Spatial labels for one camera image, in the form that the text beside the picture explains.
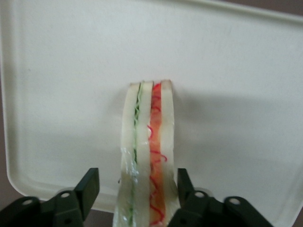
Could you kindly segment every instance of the white tray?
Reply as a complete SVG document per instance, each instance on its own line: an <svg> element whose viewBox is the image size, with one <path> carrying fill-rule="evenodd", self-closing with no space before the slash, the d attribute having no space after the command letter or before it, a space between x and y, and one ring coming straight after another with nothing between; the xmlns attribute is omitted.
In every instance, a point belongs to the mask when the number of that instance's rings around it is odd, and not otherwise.
<svg viewBox="0 0 303 227"><path fill-rule="evenodd" d="M209 1L1 1L8 176L44 199L98 167L113 211L130 82L171 79L175 167L276 227L303 205L303 19Z"/></svg>

